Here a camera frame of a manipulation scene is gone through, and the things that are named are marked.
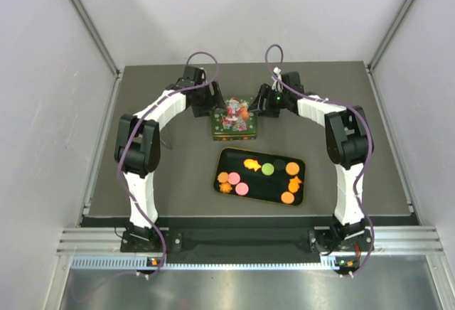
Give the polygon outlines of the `gold tin lid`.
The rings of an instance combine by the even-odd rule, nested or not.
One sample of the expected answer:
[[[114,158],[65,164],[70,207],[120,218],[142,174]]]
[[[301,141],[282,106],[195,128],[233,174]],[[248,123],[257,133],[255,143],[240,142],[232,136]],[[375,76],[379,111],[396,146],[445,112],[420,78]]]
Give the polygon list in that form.
[[[212,135],[216,132],[257,133],[257,115],[248,110],[254,97],[236,95],[225,98],[225,109],[217,109],[211,115]]]

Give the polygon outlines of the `green christmas cookie tin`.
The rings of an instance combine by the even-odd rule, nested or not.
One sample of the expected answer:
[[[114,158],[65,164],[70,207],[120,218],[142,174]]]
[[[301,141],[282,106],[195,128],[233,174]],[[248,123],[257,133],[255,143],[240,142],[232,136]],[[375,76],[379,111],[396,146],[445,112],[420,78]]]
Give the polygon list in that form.
[[[256,138],[255,132],[216,132],[213,134],[214,141],[247,141]]]

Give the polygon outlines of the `metal serving tongs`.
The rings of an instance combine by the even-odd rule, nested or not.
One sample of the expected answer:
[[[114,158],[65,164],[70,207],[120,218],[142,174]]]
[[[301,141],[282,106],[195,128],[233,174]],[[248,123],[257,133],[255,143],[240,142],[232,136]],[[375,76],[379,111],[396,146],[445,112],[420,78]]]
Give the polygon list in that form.
[[[171,134],[167,127],[160,131],[160,141],[168,149],[172,150]]]

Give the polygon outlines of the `black gold-rimmed tray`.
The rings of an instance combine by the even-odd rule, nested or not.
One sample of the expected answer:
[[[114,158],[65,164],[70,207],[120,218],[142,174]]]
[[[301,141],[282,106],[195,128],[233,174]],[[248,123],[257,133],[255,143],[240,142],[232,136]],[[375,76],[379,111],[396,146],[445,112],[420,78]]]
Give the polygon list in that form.
[[[295,196],[295,201],[290,205],[281,202],[281,194],[283,194],[285,191],[288,191],[289,180],[294,176],[290,176],[285,171],[285,169],[283,171],[274,170],[274,173],[271,176],[265,176],[262,173],[261,169],[257,172],[246,169],[243,164],[245,159],[256,159],[261,165],[265,163],[273,164],[274,160],[276,159],[283,159],[287,164],[289,162],[298,163],[300,166],[300,171],[296,176],[302,180],[302,185],[297,193],[293,193]],[[246,149],[224,148],[220,152],[213,181],[213,188],[218,193],[220,193],[220,183],[217,180],[217,176],[220,172],[239,173],[241,178],[240,182],[244,182],[249,186],[249,192],[246,196],[239,196],[236,194],[236,185],[232,185],[232,191],[229,194],[223,193],[225,195],[249,198],[257,201],[265,201],[288,206],[298,206],[304,199],[306,164],[301,159],[276,154],[266,154]]]

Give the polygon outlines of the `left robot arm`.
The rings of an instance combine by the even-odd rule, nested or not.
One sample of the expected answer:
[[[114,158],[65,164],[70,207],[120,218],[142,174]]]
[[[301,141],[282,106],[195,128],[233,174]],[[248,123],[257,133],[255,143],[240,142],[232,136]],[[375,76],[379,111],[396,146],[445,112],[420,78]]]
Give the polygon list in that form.
[[[117,178],[127,192],[131,215],[122,234],[121,252],[156,252],[166,249],[156,226],[159,217],[154,200],[154,173],[161,158],[160,132],[188,108],[195,117],[209,116],[224,108],[219,85],[205,70],[186,65],[183,76],[169,85],[148,107],[119,119],[114,159]]]

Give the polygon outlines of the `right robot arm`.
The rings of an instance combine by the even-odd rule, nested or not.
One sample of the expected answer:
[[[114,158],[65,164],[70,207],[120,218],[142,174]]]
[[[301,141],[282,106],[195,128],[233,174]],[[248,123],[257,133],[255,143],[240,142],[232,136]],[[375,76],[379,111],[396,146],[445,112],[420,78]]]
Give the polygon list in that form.
[[[336,168],[337,201],[330,235],[327,239],[315,237],[314,244],[326,255],[337,249],[348,250],[365,234],[363,175],[374,145],[363,108],[305,93],[296,71],[283,74],[275,68],[271,78],[271,85],[260,86],[249,111],[278,117],[286,109],[324,128],[326,151]]]

